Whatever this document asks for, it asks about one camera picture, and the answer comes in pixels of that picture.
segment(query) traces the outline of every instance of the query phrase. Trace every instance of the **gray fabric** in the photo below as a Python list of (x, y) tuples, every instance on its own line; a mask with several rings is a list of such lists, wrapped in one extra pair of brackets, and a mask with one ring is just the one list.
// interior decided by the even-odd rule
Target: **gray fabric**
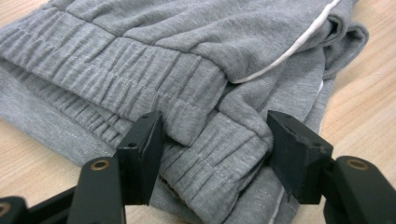
[(368, 38), (354, 1), (331, 3), (52, 1), (0, 30), (0, 116), (81, 165), (160, 109), (153, 205), (192, 223), (290, 222), (298, 204), (262, 166), (266, 114), (318, 131)]

